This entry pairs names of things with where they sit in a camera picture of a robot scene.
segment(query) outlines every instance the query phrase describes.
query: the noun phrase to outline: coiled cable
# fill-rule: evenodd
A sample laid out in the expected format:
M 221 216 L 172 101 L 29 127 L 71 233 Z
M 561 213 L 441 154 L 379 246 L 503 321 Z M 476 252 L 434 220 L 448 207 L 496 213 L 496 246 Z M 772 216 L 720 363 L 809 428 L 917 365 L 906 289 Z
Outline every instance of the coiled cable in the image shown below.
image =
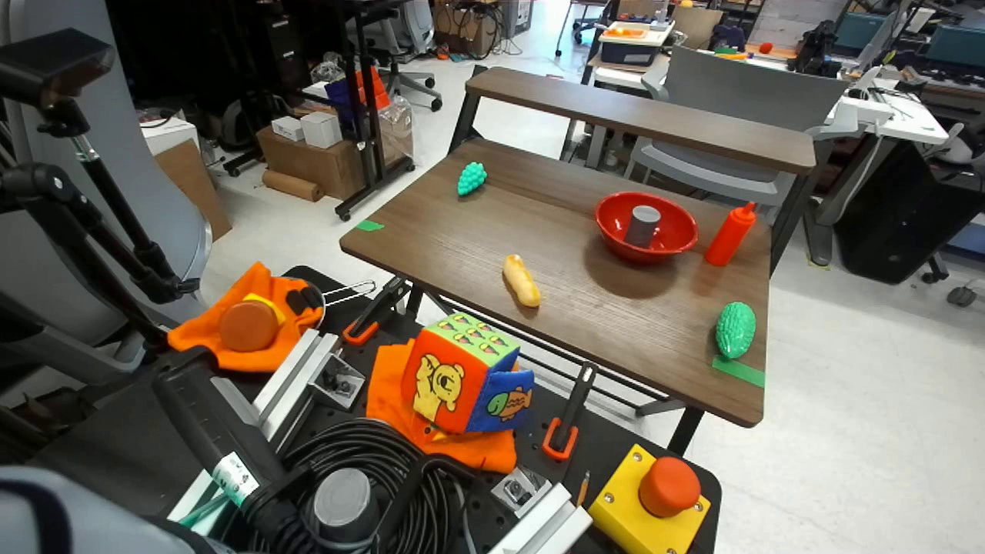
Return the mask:
M 458 524 L 458 468 L 448 457 L 424 457 L 394 428 L 374 419 L 347 419 L 322 428 L 283 454 L 289 482 L 274 487 L 249 510 L 254 550 L 318 554 L 318 550 L 386 550 L 448 554 Z M 365 542 L 327 542 L 306 526 L 314 489 L 332 470 L 356 468 L 388 503 L 375 532 Z

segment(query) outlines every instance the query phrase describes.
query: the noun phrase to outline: black cable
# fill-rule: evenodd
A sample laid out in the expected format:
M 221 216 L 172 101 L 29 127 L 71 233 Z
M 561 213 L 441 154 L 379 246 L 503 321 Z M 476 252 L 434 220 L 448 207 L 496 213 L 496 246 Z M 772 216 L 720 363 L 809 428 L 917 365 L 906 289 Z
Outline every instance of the black cable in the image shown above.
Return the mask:
M 374 422 L 374 419 L 347 419 L 331 424 L 318 438 L 300 444 L 283 454 L 283 468 L 297 475 L 288 487 L 289 498 L 274 493 L 280 503 L 292 504 L 289 524 L 270 534 L 255 532 L 246 548 L 249 550 L 278 550 L 278 554 L 314 554 L 320 550 L 386 550 L 386 554 L 448 554 L 455 542 L 455 466 L 424 457 L 412 444 L 407 444 L 394 428 Z M 365 470 L 379 498 L 386 504 L 386 517 L 375 526 L 374 538 L 353 544 L 331 544 L 320 542 L 314 532 L 306 529 L 306 510 L 318 482 L 340 470 L 356 468 Z M 416 487 L 407 508 L 399 508 L 399 493 Z

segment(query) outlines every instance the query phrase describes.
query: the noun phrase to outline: clamp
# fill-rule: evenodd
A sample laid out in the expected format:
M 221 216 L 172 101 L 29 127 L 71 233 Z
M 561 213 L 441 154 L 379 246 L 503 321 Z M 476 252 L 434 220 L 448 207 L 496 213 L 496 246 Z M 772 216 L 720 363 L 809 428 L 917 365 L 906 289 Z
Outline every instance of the clamp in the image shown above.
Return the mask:
M 576 379 L 576 387 L 572 394 L 568 396 L 563 404 L 563 411 L 561 419 L 552 419 L 549 422 L 549 433 L 543 441 L 543 452 L 549 457 L 555 457 L 557 466 L 570 462 L 572 452 L 576 452 L 576 444 L 581 438 L 578 431 L 578 419 L 581 419 L 581 409 L 585 409 L 585 399 L 587 399 L 587 390 L 592 390 L 592 382 L 595 382 L 595 365 L 581 365 L 578 379 Z
M 375 331 L 382 316 L 411 292 L 411 284 L 392 276 L 379 295 L 368 304 L 368 310 L 341 329 L 341 343 L 352 347 L 365 347 Z

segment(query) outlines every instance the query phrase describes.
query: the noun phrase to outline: orange handle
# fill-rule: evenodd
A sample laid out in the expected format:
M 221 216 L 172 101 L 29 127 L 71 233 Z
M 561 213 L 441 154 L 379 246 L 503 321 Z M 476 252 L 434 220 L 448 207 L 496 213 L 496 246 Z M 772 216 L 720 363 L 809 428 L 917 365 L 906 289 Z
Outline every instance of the orange handle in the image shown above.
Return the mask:
M 352 327 L 346 327 L 341 343 L 352 347 L 365 347 L 379 331 L 379 321 L 374 321 L 365 331 L 353 336 Z
M 563 448 L 555 448 L 552 444 L 555 444 L 557 428 L 561 428 L 561 419 L 552 419 L 549 433 L 543 441 L 543 452 L 549 457 L 555 457 L 557 466 L 563 466 L 563 462 L 572 457 L 581 431 L 578 431 L 578 424 L 572 424 L 570 433 L 568 433 Z

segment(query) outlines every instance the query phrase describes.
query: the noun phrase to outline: yellow box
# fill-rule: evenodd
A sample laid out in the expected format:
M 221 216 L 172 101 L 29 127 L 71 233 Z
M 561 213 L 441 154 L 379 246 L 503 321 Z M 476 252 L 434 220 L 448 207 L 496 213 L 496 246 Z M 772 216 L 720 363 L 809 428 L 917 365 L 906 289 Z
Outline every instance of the yellow box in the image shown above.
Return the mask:
M 673 517 L 654 517 L 637 495 L 654 462 L 655 454 L 635 444 L 610 482 L 592 503 L 587 513 L 595 526 L 628 554 L 687 554 L 712 510 L 712 503 L 702 495 L 698 504 Z

